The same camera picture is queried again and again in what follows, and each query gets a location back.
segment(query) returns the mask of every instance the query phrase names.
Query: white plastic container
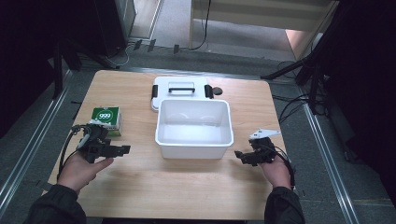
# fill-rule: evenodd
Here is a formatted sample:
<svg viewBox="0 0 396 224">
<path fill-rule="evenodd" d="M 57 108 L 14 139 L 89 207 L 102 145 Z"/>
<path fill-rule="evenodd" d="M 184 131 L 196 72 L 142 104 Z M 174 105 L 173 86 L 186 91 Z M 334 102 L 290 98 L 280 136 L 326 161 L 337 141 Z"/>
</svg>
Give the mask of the white plastic container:
<svg viewBox="0 0 396 224">
<path fill-rule="evenodd" d="M 230 106 L 223 100 L 164 99 L 155 141 L 164 158 L 221 159 L 233 144 Z"/>
</svg>

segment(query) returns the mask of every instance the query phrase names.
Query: black jacket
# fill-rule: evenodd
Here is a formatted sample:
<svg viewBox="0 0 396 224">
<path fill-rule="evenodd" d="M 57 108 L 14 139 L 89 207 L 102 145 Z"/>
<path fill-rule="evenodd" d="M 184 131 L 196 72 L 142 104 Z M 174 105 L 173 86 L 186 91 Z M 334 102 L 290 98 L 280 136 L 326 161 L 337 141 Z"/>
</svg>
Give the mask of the black jacket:
<svg viewBox="0 0 396 224">
<path fill-rule="evenodd" d="M 86 223 L 86 216 L 72 189 L 54 185 L 50 191 L 33 203 L 25 224 Z M 268 196 L 264 212 L 265 224 L 305 223 L 298 196 L 283 187 L 273 189 Z"/>
</svg>

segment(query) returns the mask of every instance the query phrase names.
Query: person's left hand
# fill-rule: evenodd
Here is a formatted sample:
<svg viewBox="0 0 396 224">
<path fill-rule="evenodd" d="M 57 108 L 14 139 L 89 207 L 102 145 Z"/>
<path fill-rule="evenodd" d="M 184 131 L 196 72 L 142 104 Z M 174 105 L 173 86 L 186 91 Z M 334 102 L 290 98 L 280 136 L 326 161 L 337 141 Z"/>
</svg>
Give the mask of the person's left hand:
<svg viewBox="0 0 396 224">
<path fill-rule="evenodd" d="M 81 153 L 77 152 L 64 165 L 58 179 L 58 185 L 73 189 L 79 194 L 82 188 L 96 178 L 97 173 L 109 166 L 113 161 L 113 158 L 107 158 L 97 163 L 88 163 Z"/>
</svg>

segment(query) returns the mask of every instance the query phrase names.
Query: green and white box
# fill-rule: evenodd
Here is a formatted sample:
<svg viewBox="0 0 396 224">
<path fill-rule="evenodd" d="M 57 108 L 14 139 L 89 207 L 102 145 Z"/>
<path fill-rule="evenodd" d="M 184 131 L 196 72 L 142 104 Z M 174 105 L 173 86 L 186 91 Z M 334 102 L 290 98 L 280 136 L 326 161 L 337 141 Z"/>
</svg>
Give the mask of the green and white box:
<svg viewBox="0 0 396 224">
<path fill-rule="evenodd" d="M 90 123 L 103 125 L 108 129 L 108 136 L 121 136 L 121 112 L 118 106 L 94 108 Z"/>
</svg>

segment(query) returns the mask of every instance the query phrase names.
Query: person's right hand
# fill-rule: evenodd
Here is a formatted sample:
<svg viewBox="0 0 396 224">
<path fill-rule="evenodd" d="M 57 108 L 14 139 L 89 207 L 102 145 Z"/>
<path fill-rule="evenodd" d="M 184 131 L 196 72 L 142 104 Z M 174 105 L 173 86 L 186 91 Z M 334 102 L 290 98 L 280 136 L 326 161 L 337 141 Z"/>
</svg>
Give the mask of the person's right hand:
<svg viewBox="0 0 396 224">
<path fill-rule="evenodd" d="M 275 156 L 271 163 L 261 163 L 260 167 L 264 172 L 264 176 L 273 185 L 273 188 L 286 187 L 291 189 L 288 167 L 286 167 L 285 162 L 279 156 Z"/>
<path fill-rule="evenodd" d="M 88 163 L 81 153 L 77 152 L 64 165 L 58 179 L 58 185 L 73 189 L 79 194 L 82 188 L 96 178 L 97 173 L 109 166 L 113 161 L 113 158 L 107 158 L 97 163 Z"/>
</svg>

